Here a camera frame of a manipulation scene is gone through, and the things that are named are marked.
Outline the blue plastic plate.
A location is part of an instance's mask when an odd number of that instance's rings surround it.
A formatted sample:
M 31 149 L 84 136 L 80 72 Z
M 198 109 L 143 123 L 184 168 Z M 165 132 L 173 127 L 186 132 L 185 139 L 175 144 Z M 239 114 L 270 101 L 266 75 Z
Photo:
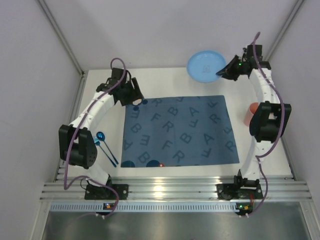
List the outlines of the blue plastic plate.
M 188 75 L 199 83 L 212 83 L 220 76 L 216 73 L 226 66 L 225 58 L 218 52 L 204 50 L 195 53 L 187 62 Z

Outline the orange plastic cup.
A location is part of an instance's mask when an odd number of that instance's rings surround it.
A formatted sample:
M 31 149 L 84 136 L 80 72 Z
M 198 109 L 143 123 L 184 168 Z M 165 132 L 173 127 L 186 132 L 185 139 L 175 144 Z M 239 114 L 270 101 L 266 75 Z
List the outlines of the orange plastic cup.
M 247 109 L 247 112 L 245 114 L 243 123 L 248 127 L 250 125 L 250 122 L 255 114 L 255 112 L 257 111 L 259 107 L 259 103 L 258 102 L 253 102 Z

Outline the blue metal spoon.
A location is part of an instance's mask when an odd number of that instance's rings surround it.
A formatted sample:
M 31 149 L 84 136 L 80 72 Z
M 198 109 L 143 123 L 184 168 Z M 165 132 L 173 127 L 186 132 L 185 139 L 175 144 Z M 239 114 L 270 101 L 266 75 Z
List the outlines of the blue metal spoon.
M 119 162 L 118 162 L 117 158 L 116 158 L 115 155 L 112 153 L 112 151 L 111 151 L 111 149 L 109 148 L 109 146 L 107 145 L 105 134 L 104 134 L 102 131 L 98 131 L 97 134 L 96 134 L 96 137 L 105 144 L 105 146 L 107 147 L 107 149 L 108 149 L 108 151 L 110 152 L 111 156 L 113 157 L 114 162 L 118 165 Z

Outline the blue metal fork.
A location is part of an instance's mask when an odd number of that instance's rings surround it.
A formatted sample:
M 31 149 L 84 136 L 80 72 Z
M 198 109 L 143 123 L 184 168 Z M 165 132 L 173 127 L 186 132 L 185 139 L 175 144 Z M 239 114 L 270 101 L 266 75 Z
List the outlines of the blue metal fork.
M 99 147 L 99 148 L 102 150 L 102 152 L 106 155 L 106 157 L 109 159 L 110 163 L 116 168 L 116 167 L 117 167 L 116 164 L 115 164 L 115 163 L 113 162 L 113 160 L 108 156 L 108 154 L 106 153 L 106 151 L 102 148 L 100 140 L 99 140 L 96 136 L 94 136 L 94 137 L 93 137 L 93 141 L 94 141 L 95 145 L 96 145 L 97 147 Z

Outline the blue letter-print placemat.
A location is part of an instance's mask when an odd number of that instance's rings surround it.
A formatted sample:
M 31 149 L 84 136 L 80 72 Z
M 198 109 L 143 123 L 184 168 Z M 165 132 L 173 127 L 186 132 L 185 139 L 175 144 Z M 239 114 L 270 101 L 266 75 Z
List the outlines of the blue letter-print placemat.
M 121 167 L 238 164 L 223 95 L 149 98 L 125 108 Z

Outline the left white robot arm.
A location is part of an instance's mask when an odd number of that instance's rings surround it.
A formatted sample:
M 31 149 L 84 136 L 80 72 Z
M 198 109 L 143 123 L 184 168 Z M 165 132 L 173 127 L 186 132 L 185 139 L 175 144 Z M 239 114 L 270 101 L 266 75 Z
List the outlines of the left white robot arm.
M 116 103 L 128 106 L 143 98 L 137 79 L 126 69 L 113 68 L 111 77 L 97 87 L 82 113 L 68 125 L 63 124 L 59 128 L 59 154 L 66 164 L 65 190 L 80 178 L 89 180 L 95 186 L 107 185 L 111 177 L 96 162 L 98 150 L 93 132 Z

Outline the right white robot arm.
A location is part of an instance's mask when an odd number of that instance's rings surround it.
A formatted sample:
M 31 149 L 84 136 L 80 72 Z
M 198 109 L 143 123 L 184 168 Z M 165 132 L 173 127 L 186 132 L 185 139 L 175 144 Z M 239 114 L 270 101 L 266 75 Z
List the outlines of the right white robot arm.
M 285 104 L 272 81 L 271 66 L 262 57 L 262 46 L 251 43 L 241 57 L 234 58 L 216 75 L 237 81 L 247 76 L 253 85 L 258 107 L 249 123 L 252 142 L 247 158 L 234 176 L 234 189 L 257 189 L 260 182 L 262 163 L 275 149 L 289 120 L 292 107 Z

